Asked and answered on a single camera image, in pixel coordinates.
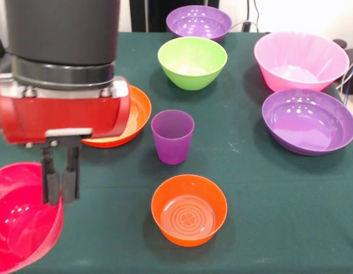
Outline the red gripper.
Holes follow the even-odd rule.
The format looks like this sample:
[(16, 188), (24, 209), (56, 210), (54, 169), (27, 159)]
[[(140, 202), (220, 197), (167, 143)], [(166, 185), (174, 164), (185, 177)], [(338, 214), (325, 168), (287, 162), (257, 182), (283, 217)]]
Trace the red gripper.
[[(58, 91), (19, 84), (11, 73), (0, 74), (0, 131), (10, 144), (44, 144), (52, 139), (77, 136), (120, 136), (130, 113), (127, 80), (116, 76), (111, 85), (97, 90)], [(60, 200), (60, 173), (54, 165), (53, 148), (42, 147), (43, 204)], [(80, 149), (67, 149), (62, 173), (62, 199), (80, 199)]]

